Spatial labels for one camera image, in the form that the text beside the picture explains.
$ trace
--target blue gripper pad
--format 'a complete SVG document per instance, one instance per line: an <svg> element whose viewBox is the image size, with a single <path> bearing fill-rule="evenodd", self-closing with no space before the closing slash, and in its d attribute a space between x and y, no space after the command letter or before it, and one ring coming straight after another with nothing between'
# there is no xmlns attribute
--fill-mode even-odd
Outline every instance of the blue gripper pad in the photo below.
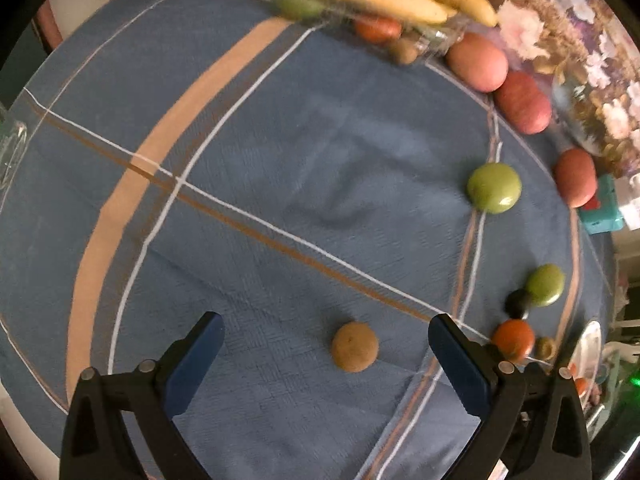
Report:
<svg viewBox="0 0 640 480"><path fill-rule="evenodd" d="M174 342L164 353L156 384L169 418L187 410L224 339L222 316L206 312L185 339Z"/></svg>
<svg viewBox="0 0 640 480"><path fill-rule="evenodd" d="M429 345L469 415L485 418L490 409L497 376L485 350L469 341L446 314L429 323Z"/></svg>

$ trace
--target green tomato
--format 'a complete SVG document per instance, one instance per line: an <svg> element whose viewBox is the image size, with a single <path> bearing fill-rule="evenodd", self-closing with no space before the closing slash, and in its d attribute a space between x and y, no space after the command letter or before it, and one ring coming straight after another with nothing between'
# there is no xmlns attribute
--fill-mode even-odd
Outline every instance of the green tomato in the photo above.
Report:
<svg viewBox="0 0 640 480"><path fill-rule="evenodd" d="M472 173L466 192L475 208L498 214L515 205L522 192L522 183L511 166L489 162Z"/></svg>
<svg viewBox="0 0 640 480"><path fill-rule="evenodd" d="M280 14L294 22L313 20L325 9L322 0L272 0Z"/></svg>
<svg viewBox="0 0 640 480"><path fill-rule="evenodd" d="M533 301L539 306L547 306L562 296L564 272L554 264L545 264L533 271L525 286Z"/></svg>

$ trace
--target screw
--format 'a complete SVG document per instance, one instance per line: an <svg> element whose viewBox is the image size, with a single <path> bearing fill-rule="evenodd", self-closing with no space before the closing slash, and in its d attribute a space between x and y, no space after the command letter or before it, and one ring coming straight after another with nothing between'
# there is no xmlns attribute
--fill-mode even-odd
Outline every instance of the screw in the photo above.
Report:
<svg viewBox="0 0 640 480"><path fill-rule="evenodd" d="M503 374L513 374L515 369L516 367L508 361L500 361L500 363L498 364L498 370L500 370Z"/></svg>
<svg viewBox="0 0 640 480"><path fill-rule="evenodd" d="M94 375L95 375L95 370L89 367L82 370L82 373L80 374L80 378L83 381L89 381L94 378Z"/></svg>
<svg viewBox="0 0 640 480"><path fill-rule="evenodd" d="M148 374L156 368L156 362L153 359L145 359L138 365L138 370L143 374Z"/></svg>
<svg viewBox="0 0 640 480"><path fill-rule="evenodd" d="M571 379L572 375L571 375L571 370L569 370L569 368L560 368L558 370L558 373L560 374L560 377L562 377L563 379Z"/></svg>

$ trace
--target teal box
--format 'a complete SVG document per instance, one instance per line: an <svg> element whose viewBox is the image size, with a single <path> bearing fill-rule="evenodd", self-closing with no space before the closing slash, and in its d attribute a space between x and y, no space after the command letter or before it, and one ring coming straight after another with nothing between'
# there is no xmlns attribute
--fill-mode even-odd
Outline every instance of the teal box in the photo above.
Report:
<svg viewBox="0 0 640 480"><path fill-rule="evenodd" d="M619 231L625 226L625 219L618 209L618 199L610 174L598 179L596 198L600 203L597 208L588 205L578 209L578 215L584 228L590 235Z"/></svg>

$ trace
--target green fruit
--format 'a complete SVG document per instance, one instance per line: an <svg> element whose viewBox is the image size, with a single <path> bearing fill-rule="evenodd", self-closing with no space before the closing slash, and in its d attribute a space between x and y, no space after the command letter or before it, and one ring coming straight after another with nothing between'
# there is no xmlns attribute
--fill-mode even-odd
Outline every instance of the green fruit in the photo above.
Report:
<svg viewBox="0 0 640 480"><path fill-rule="evenodd" d="M295 22L312 20L324 11L322 0L272 0L280 14Z"/></svg>
<svg viewBox="0 0 640 480"><path fill-rule="evenodd" d="M554 264L546 264L533 271L525 287L536 305L552 304L564 290L564 272Z"/></svg>
<svg viewBox="0 0 640 480"><path fill-rule="evenodd" d="M522 183L511 166L489 162L472 173L466 192L475 208L498 214L511 209L518 201Z"/></svg>

